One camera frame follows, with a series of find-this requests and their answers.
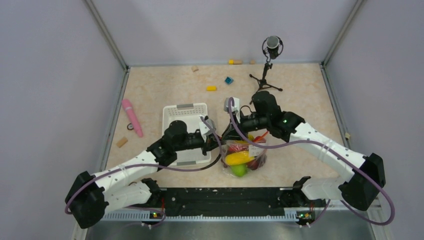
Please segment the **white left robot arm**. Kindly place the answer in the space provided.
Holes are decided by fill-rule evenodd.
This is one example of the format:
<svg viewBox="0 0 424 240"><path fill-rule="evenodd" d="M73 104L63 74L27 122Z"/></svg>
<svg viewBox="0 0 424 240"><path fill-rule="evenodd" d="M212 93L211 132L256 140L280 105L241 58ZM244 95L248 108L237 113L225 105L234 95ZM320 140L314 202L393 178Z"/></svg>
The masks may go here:
<svg viewBox="0 0 424 240"><path fill-rule="evenodd" d="M215 124L207 116L200 117L195 132L188 132L184 121L174 120L159 140L132 159L101 172L80 173L65 197L64 212L87 229L116 210L142 204L154 207L160 202L161 190L146 175L175 171L170 165L180 151L200 149L205 155L221 147Z"/></svg>

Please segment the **clear orange-zip bag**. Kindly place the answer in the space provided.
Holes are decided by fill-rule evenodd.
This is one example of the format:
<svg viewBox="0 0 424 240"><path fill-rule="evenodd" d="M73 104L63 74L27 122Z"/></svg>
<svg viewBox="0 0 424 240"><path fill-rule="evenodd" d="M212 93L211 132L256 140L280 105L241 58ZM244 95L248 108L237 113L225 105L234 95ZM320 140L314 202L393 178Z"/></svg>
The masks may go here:
<svg viewBox="0 0 424 240"><path fill-rule="evenodd" d="M266 146L267 132L262 135L248 135L248 139L255 143L252 145L244 140L228 140L223 146L221 164L227 174L234 177L244 177L245 175L257 171L267 162L267 150L258 145Z"/></svg>

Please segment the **yellow corn cob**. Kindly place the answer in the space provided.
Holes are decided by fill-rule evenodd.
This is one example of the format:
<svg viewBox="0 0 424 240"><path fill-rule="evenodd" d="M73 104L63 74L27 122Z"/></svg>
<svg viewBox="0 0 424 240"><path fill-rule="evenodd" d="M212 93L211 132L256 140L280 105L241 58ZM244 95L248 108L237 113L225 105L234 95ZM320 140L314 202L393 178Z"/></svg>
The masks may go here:
<svg viewBox="0 0 424 240"><path fill-rule="evenodd" d="M234 153L228 154L225 157L224 162L228 166L234 166L234 165L246 164L254 159L255 157L250 156L248 151L240 151L240 152L234 152Z"/></svg>

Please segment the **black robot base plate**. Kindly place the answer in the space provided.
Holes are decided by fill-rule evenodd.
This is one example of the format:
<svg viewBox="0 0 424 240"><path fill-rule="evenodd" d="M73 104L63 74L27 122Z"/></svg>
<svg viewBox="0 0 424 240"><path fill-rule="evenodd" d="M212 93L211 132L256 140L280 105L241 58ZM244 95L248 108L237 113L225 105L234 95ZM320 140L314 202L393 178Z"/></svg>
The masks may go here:
<svg viewBox="0 0 424 240"><path fill-rule="evenodd" d="M157 188L137 208L163 210L169 217L279 217L292 208L324 207L292 187L168 187Z"/></svg>

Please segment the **green apple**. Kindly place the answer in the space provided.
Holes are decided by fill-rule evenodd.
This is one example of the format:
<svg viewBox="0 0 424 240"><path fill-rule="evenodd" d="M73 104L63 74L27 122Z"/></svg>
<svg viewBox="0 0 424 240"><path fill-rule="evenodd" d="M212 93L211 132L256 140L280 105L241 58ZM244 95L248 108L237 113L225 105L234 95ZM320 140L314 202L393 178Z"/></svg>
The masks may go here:
<svg viewBox="0 0 424 240"><path fill-rule="evenodd" d="M243 177L249 170L246 164L231 165L230 169L236 177Z"/></svg>

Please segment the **red chili pepper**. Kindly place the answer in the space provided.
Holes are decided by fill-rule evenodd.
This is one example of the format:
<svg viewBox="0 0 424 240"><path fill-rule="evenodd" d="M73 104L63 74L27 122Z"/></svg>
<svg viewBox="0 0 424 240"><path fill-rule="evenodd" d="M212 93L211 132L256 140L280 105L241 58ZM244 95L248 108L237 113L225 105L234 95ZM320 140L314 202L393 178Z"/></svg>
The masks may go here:
<svg viewBox="0 0 424 240"><path fill-rule="evenodd" d="M228 145L228 150L230 152L242 152L242 151L248 151L249 150L249 144L244 141L235 141Z"/></svg>

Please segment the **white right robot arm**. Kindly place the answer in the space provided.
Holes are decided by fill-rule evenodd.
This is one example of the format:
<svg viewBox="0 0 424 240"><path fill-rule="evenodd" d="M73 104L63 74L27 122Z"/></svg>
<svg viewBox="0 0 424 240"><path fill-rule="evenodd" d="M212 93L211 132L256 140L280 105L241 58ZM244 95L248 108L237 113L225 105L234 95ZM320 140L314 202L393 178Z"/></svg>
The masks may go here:
<svg viewBox="0 0 424 240"><path fill-rule="evenodd" d="M251 101L255 110L249 115L241 112L238 98L228 97L224 102L224 111L230 115L232 131L238 137L267 130L283 140L284 146L296 145L338 174L335 178L305 178L301 187L293 192L297 205L307 206L312 200L328 199L344 201L359 211L371 206L386 184L381 156L356 152L323 135L301 116L282 110L268 91L255 93Z"/></svg>

